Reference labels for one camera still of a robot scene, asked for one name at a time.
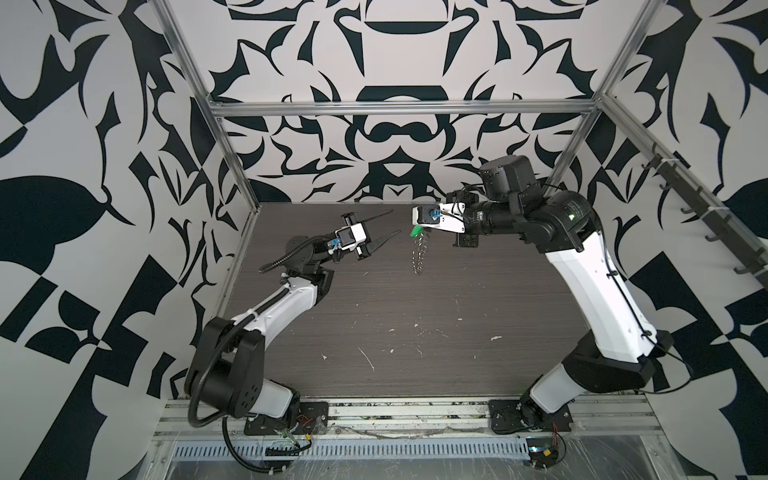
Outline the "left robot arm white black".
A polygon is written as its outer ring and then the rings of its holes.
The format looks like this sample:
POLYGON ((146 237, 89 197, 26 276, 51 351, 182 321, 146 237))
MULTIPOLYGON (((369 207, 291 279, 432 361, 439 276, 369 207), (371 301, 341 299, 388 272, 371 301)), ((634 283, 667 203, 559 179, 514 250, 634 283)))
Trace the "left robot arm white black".
POLYGON ((282 256, 259 268, 261 273, 284 269, 274 293, 235 317, 214 317, 205 324, 184 384, 192 427, 255 416, 293 424, 299 394, 264 376, 266 350, 327 296, 335 271, 325 263, 338 263, 348 254, 366 259, 400 233, 375 238, 369 232, 371 221, 391 212, 366 219, 345 213, 342 226, 329 233, 293 237, 282 256))

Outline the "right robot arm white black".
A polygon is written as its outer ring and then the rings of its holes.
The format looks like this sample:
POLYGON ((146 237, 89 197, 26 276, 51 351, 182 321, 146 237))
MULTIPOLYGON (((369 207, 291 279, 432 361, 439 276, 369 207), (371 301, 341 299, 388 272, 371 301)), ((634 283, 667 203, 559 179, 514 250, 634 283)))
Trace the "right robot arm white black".
POLYGON ((462 221, 457 246, 476 246, 482 235, 516 235, 533 245, 563 278, 588 327, 576 347, 505 415, 502 433, 548 429, 583 393, 645 387, 655 373, 654 359, 668 354, 672 338, 656 329, 632 298, 589 201, 567 189, 546 195, 525 156, 488 162, 479 175, 481 185, 447 196, 449 213, 462 221))

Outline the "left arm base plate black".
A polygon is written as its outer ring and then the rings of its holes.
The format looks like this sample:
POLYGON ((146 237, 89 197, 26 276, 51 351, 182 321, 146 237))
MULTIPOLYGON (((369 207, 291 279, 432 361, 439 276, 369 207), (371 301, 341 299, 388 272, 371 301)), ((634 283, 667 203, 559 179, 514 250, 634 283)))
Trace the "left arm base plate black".
POLYGON ((292 434, 313 433, 327 425, 329 403, 325 401, 294 401, 282 417, 258 415, 246 420, 246 436, 265 436, 286 430, 292 434))

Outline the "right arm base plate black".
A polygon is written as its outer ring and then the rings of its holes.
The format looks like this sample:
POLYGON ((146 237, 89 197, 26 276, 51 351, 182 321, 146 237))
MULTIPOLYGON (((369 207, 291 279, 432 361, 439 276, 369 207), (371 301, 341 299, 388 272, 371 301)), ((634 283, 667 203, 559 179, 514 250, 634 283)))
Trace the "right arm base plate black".
POLYGON ((547 413, 532 400, 493 399, 488 402, 490 429, 499 435, 523 432, 570 432, 572 415, 567 405, 547 413))

